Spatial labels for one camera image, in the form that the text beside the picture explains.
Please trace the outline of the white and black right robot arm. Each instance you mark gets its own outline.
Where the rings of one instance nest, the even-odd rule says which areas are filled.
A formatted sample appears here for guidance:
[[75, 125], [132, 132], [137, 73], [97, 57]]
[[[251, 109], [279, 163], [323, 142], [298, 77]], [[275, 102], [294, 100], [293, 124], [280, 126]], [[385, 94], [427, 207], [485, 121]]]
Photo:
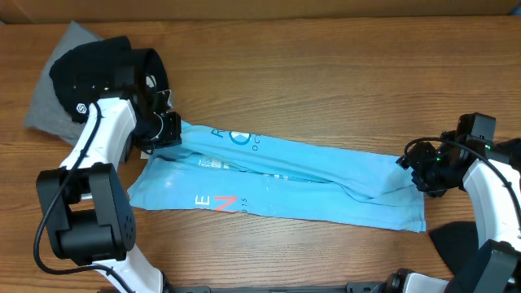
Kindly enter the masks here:
[[449, 281], [399, 269], [377, 292], [518, 292], [520, 290], [520, 141], [493, 141], [496, 120], [464, 114], [453, 131], [409, 142], [397, 160], [418, 190], [440, 197], [465, 191], [472, 203], [477, 252]]

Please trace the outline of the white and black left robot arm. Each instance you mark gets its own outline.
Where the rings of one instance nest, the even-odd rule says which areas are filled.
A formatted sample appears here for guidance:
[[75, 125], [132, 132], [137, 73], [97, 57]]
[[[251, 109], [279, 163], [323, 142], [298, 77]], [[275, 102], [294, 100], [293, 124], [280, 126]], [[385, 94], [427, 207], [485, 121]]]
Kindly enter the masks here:
[[164, 66], [62, 62], [52, 80], [60, 104], [84, 128], [61, 165], [37, 177], [42, 219], [33, 242], [36, 265], [55, 274], [40, 255], [47, 237], [57, 258], [73, 262], [74, 273], [100, 273], [120, 292], [170, 291], [164, 273], [136, 244], [134, 213], [117, 174], [131, 149], [152, 153], [181, 141]]

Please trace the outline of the light blue printed t-shirt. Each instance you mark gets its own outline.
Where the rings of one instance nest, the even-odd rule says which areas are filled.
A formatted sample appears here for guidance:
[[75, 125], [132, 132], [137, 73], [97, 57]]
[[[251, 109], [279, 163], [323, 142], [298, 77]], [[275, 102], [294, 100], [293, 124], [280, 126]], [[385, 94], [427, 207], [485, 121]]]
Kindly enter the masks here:
[[146, 210], [208, 209], [388, 230], [427, 228], [422, 194], [392, 155], [184, 124], [129, 188]]

